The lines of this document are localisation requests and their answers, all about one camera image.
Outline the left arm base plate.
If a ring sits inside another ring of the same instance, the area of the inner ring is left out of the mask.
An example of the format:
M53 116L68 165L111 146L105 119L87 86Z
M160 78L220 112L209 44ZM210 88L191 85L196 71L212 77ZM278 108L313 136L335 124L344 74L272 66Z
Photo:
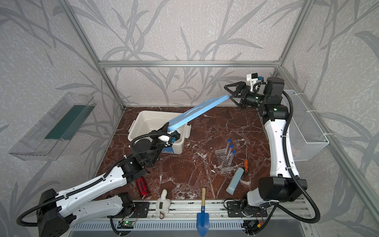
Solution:
M147 218L150 203L148 201L134 202L135 208L130 218Z

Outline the white plastic storage bin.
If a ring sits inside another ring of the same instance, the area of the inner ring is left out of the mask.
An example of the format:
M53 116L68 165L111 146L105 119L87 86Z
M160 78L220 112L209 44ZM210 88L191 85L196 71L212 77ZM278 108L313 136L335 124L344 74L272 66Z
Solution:
M158 130L163 127L165 123L179 116L181 113L172 112L158 112L158 111L142 111L137 118L133 121L128 134L128 140L132 141L139 135L147 134L153 130ZM164 154L181 154L183 152L185 139L190 136L191 126L186 123L181 126L178 131L181 134L181 138L176 141L172 147L164 148L162 153Z

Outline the blue plastic bin lid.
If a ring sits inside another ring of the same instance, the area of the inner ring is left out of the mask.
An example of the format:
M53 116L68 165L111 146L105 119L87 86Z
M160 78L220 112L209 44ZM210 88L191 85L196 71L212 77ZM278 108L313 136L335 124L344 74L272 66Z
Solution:
M173 118L169 121L169 126L167 128L168 132L172 132L184 124L192 121L193 119L199 117L200 115L204 114L205 112L211 110L212 108L216 107L217 105L225 102L230 97L228 95L223 95L218 98L213 98L210 100L207 100L192 109L180 114L179 116Z

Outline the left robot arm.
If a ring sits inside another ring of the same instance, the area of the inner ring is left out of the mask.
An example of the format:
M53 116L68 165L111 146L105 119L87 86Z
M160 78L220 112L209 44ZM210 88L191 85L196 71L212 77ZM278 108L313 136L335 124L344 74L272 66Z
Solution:
M153 131L134 138L131 154L116 162L107 172L70 189L45 191L39 204L20 214L16 223L22 227L37 227L41 237L59 237L86 217L126 216L133 202L127 194L96 201L95 198L148 173L162 150L180 139L178 131Z

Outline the clear acrylic test tube rack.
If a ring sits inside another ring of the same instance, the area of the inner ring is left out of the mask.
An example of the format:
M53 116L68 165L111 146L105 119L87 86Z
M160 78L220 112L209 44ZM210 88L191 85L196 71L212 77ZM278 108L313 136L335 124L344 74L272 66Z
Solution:
M220 149L215 151L216 160L219 163L218 168L220 168L221 173L229 172L234 169L232 165L228 165L227 155L225 154L226 149Z

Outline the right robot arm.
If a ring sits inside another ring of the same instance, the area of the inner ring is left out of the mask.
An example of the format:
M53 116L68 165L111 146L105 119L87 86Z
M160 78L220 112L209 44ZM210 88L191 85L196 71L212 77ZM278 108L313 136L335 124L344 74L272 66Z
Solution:
M314 224L320 220L321 214L307 193L308 183L300 178L293 159L289 127L294 106L284 87L284 80L276 77L254 79L251 83L237 82L224 87L231 95L231 101L240 99L236 102L239 108L250 106L258 110L270 148L270 176L259 179L258 187L244 197L241 209L247 212L252 208L273 206L301 222ZM299 196L308 200L314 217L301 217L282 206L284 202L295 201Z

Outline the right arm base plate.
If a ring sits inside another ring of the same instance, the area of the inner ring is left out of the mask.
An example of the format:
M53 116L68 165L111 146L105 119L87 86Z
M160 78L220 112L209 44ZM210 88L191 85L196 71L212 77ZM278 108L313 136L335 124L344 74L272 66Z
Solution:
M268 217L267 210L260 207L243 206L241 201L227 199L223 202L224 208L228 212L230 218L250 218L250 217Z

